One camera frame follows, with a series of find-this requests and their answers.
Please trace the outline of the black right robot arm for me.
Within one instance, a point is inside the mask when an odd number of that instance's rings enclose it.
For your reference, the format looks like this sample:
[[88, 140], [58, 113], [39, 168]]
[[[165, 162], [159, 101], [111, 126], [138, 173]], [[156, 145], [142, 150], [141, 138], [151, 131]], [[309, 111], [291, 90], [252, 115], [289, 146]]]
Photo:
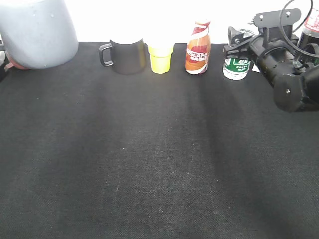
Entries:
[[283, 40], [266, 41], [264, 35], [245, 35], [246, 31], [228, 28], [226, 58], [253, 62], [273, 88], [276, 106], [286, 112], [319, 109], [319, 67], [301, 63], [298, 55]]

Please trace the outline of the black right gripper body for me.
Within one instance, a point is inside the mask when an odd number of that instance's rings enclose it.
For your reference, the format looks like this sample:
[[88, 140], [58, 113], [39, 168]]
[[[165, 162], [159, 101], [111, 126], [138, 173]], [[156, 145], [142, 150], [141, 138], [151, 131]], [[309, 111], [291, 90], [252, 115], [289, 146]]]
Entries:
[[251, 59], [267, 79], [268, 82], [276, 82], [283, 75], [299, 75], [293, 65], [295, 58], [293, 49], [282, 40], [276, 40], [264, 44], [261, 36], [253, 37], [249, 44]]

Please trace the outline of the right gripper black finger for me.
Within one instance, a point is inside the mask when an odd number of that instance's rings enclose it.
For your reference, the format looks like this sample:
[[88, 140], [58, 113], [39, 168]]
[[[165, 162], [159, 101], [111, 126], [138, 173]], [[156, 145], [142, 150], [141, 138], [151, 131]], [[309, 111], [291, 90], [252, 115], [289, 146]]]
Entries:
[[238, 45], [244, 42], [245, 40], [250, 39], [253, 36], [254, 36], [254, 32], [250, 30], [247, 30], [247, 29], [236, 30], [235, 28], [231, 26], [228, 27], [228, 40], [229, 40], [230, 46]]
[[223, 53], [225, 59], [239, 59], [239, 60], [250, 60], [249, 48], [246, 46], [229, 46], [223, 47]]

